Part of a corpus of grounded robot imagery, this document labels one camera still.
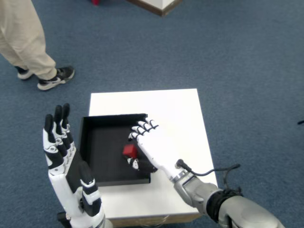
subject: beige pants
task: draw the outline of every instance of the beige pants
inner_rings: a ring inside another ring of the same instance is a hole
[[[31,0],[0,0],[0,53],[14,66],[41,79],[53,78],[54,60],[46,53],[43,28]]]

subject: black sneaker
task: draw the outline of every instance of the black sneaker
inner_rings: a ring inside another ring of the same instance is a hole
[[[15,68],[18,70],[18,75],[17,77],[21,80],[25,80],[28,79],[29,77],[31,77],[32,75],[34,75],[32,72],[30,72],[30,70],[25,70],[22,69],[19,66],[15,66]]]
[[[38,89],[40,90],[48,90],[59,84],[64,84],[72,79],[74,76],[75,70],[71,66],[58,68],[57,74],[50,80],[39,79],[39,83],[37,84]]]

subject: black cable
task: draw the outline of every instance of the black cable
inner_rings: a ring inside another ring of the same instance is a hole
[[[225,185],[225,190],[226,191],[232,190],[228,186],[228,183],[227,183],[227,175],[228,175],[228,173],[231,170],[237,169],[237,168],[239,168],[241,166],[240,164],[235,164],[235,165],[232,165],[232,166],[227,167],[227,168],[215,168],[215,169],[209,170],[206,173],[196,173],[196,172],[192,171],[192,169],[182,159],[178,159],[178,161],[176,162],[176,165],[178,167],[182,167],[185,170],[187,170],[188,172],[190,172],[190,173],[192,173],[192,174],[194,174],[196,176],[200,176],[200,177],[207,176],[208,174],[210,174],[210,173],[212,173],[214,171],[226,171],[225,174],[224,174],[224,177],[223,177],[223,181],[224,181],[224,185]]]

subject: white robotic hand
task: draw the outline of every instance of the white robotic hand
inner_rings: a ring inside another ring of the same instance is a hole
[[[154,120],[146,118],[145,122],[139,121],[138,126],[132,127],[132,131],[129,139],[137,140],[138,146],[152,165],[165,171],[171,181],[179,177],[183,169],[175,167],[179,159],[175,143]]]
[[[56,107],[54,118],[48,114],[43,128],[48,177],[65,210],[57,218],[66,228],[110,228],[91,170],[74,147],[67,121],[69,105],[64,107],[65,111]]]

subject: shoe sole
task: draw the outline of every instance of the shoe sole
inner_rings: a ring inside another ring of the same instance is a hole
[[[31,73],[31,72],[29,72],[29,73],[27,73],[27,74],[24,74],[24,75],[18,73],[17,77],[18,77],[19,79],[21,79],[21,80],[26,80],[26,79],[32,77],[33,75],[34,75],[34,74]]]
[[[71,74],[70,77],[60,81],[60,82],[57,82],[57,83],[51,83],[51,84],[48,84],[46,86],[41,86],[39,83],[37,84],[37,87],[38,89],[40,90],[43,90],[43,91],[46,91],[46,90],[49,90],[51,88],[54,88],[55,86],[59,85],[59,84],[65,84],[67,83],[69,80],[71,80],[73,77],[74,77],[74,74],[75,74],[75,70],[73,70],[73,73]]]

